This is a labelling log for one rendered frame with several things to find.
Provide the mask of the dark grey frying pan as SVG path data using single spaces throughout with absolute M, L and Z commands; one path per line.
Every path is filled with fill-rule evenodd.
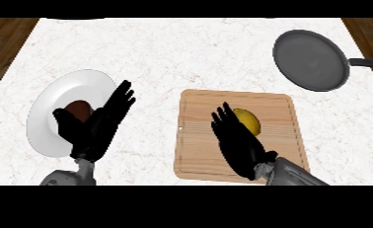
M 307 30 L 284 32 L 276 39 L 273 57 L 284 77 L 304 89 L 327 92 L 349 77 L 349 67 L 373 68 L 373 59 L 348 58 L 329 38 Z

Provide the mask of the white round plate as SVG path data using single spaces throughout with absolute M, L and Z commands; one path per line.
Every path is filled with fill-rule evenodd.
M 63 109 L 75 101 L 85 101 L 96 110 L 103 106 L 115 89 L 111 77 L 90 69 L 65 74 L 50 84 L 37 97 L 26 120 L 28 141 L 41 155 L 66 157 L 72 148 L 59 136 L 54 109 Z

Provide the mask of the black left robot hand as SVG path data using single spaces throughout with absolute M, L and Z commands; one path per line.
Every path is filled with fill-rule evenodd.
M 94 163 L 105 155 L 118 125 L 136 102 L 131 82 L 124 80 L 102 108 L 81 121 L 65 109 L 54 109 L 59 136 L 71 143 L 69 157 Z

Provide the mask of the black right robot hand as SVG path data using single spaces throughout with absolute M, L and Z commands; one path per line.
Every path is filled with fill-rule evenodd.
M 211 128 L 226 162 L 234 173 L 254 181 L 255 167 L 262 163 L 274 163 L 279 153 L 265 151 L 264 145 L 239 121 L 227 103 L 223 103 L 223 107 L 217 108 L 211 116 Z

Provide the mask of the yellow lemon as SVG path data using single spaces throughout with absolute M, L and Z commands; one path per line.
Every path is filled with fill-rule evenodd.
M 233 110 L 239 121 L 243 123 L 249 131 L 252 132 L 254 135 L 258 135 L 261 133 L 261 122 L 258 120 L 258 117 L 243 109 L 234 109 Z

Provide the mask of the wooden cutting board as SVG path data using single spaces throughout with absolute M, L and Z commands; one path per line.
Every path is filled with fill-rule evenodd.
M 211 129 L 211 113 L 227 102 L 259 119 L 258 139 L 307 171 L 308 157 L 292 98 L 283 94 L 184 90 L 180 99 L 174 171 L 181 179 L 249 183 L 230 169 Z

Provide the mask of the brown round fruit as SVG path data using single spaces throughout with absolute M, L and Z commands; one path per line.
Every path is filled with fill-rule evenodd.
M 88 104 L 87 101 L 78 100 L 71 102 L 65 108 L 63 108 L 72 115 L 74 117 L 81 121 L 85 122 L 91 113 L 93 113 L 93 108 Z

